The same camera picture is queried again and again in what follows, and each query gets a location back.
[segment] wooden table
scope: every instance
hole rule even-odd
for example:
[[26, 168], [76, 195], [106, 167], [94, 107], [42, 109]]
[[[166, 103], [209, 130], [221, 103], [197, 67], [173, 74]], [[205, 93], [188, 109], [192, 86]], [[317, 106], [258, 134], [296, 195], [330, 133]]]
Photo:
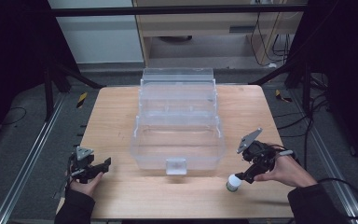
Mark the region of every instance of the wooden table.
[[94, 193], [93, 218], [252, 218], [292, 217], [287, 193], [278, 182], [242, 183], [226, 189], [231, 174], [250, 164], [236, 149], [241, 138], [263, 128], [257, 138], [281, 144], [266, 98], [258, 86], [218, 85], [219, 116], [227, 153], [213, 171], [188, 171], [166, 176], [165, 170], [140, 170], [130, 155], [130, 141], [138, 113], [139, 87], [101, 89], [81, 142], [95, 150], [93, 164], [113, 159]]

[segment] human hand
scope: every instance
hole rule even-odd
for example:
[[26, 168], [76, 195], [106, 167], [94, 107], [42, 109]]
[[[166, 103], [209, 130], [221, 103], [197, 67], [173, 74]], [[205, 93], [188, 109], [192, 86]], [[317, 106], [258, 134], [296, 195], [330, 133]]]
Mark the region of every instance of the human hand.
[[92, 197], [92, 194], [94, 193], [95, 188], [97, 188], [97, 185], [100, 183], [102, 178], [103, 178], [103, 172], [100, 172], [88, 184], [81, 184], [81, 183], [77, 182], [76, 180], [74, 180], [74, 181], [72, 181], [70, 188], [72, 190], [78, 191], [80, 193], [84, 193], [84, 194]]
[[275, 180], [284, 185], [305, 188], [317, 184], [316, 180], [304, 170], [291, 156], [277, 154], [271, 172], [256, 175], [255, 181]]

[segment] white cylinder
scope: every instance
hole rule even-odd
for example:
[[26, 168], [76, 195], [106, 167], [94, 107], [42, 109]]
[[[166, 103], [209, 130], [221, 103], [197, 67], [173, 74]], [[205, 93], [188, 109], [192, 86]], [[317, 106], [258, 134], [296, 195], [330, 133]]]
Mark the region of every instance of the white cylinder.
[[242, 181], [239, 178], [237, 178], [235, 175], [231, 175], [228, 178], [226, 187], [229, 191], [234, 192], [234, 191], [237, 191], [237, 189], [241, 185], [241, 183], [242, 183]]

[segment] clear plastic container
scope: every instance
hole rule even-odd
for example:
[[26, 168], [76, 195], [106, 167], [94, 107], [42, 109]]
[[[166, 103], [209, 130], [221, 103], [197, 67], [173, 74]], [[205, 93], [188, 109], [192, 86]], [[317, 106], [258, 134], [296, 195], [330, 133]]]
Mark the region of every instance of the clear plastic container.
[[212, 170], [226, 151], [212, 69], [145, 69], [131, 155], [168, 175]]

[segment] person's arm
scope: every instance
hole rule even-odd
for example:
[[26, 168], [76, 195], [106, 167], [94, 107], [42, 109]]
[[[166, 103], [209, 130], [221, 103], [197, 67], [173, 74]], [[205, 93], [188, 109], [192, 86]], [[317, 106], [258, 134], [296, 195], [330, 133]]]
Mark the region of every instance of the person's arm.
[[292, 157], [277, 156], [274, 169], [255, 176], [255, 181], [275, 180], [296, 187], [288, 194], [297, 224], [348, 223], [338, 212], [323, 186]]
[[95, 201], [92, 194], [101, 181], [103, 173], [99, 173], [88, 184], [71, 183], [65, 194], [65, 202], [54, 219], [55, 224], [78, 223], [90, 224]]

